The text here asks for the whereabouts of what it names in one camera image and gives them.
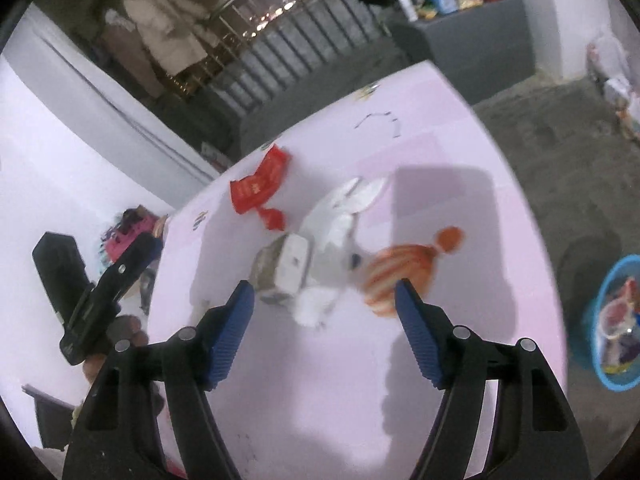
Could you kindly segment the blue trash basket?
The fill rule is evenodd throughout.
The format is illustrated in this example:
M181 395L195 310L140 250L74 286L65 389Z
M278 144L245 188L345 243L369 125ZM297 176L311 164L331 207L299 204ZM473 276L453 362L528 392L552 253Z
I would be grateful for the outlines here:
M608 390L639 385L639 256L618 260L582 318L590 368Z

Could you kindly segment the pink printed bed sheet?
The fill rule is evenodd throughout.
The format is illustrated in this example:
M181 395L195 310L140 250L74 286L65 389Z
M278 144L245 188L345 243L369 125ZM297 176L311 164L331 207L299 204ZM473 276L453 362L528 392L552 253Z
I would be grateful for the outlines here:
M553 271L524 192L495 141L431 63L390 75L285 130L290 166L271 206L296 230L355 178L386 188L357 218L340 298L319 328L256 304L229 377L207 398L245 479L405 479L442 395L396 318L364 302L372 257L464 237L431 261L425 297L481 337L539 344L556 378L566 343Z

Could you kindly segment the white trash bag pile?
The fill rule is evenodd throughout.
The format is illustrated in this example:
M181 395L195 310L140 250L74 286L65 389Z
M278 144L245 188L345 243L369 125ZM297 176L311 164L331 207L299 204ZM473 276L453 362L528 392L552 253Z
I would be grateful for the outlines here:
M587 44L586 69L614 110L623 137L639 144L639 89L632 84L627 52L610 30L602 30Z

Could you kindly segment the dark grey cabinet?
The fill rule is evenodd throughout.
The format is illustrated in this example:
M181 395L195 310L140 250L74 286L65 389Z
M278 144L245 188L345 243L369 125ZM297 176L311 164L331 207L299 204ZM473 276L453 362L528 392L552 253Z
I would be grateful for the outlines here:
M410 22L386 18L396 46L412 64L430 61L471 105L536 73L523 0L501 0L458 13Z

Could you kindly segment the white bottle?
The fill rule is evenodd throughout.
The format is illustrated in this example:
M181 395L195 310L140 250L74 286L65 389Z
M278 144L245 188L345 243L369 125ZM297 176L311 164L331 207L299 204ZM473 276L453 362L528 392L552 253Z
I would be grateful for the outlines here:
M419 19L418 12L412 0L398 0L402 13L408 22L413 23Z

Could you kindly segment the red plastic wrapper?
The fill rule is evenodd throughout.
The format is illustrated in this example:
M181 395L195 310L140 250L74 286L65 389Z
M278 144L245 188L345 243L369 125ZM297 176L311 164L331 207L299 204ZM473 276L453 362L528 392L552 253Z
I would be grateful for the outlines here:
M284 231L285 214L267 203L283 183L291 155L276 144L267 151L254 174L230 182L230 198L237 214L247 214L254 210L269 231Z

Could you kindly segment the metal balcony railing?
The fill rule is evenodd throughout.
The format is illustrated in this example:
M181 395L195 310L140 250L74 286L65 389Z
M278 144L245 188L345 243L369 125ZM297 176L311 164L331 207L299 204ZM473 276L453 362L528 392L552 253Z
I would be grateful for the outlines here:
M213 19L209 88L240 116L388 35L382 12L359 0L266 2L236 0Z

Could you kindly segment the beige hanging coat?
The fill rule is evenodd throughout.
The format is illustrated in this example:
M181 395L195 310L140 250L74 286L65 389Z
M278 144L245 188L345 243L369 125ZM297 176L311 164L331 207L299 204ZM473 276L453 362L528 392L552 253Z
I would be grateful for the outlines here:
M122 0L145 47L169 76L176 76L208 57L217 36L203 25L210 13L192 0Z

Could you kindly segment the gold tissue pack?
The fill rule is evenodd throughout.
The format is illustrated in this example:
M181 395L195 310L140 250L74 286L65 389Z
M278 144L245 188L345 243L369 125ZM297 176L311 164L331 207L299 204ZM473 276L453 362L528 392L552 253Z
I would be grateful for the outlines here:
M296 233L285 233L262 248L250 270L257 298L270 306L287 306L302 288L309 258L310 241Z

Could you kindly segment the white tissue paper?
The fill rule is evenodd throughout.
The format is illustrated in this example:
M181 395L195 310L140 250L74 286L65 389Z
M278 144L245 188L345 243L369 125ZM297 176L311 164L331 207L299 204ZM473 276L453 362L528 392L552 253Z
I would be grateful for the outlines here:
M348 285L358 216L383 194L386 178L352 178L316 203L297 233L310 241L302 288L288 308L300 326L314 330L324 322Z

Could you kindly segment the pink clothes pile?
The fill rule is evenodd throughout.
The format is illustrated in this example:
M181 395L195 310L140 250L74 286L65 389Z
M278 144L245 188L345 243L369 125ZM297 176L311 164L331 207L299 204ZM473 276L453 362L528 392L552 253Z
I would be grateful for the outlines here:
M110 266L142 233L151 233L157 238L162 238L167 219L167 214L157 216L142 205L126 209L114 226L110 226L101 235L101 262L104 266Z

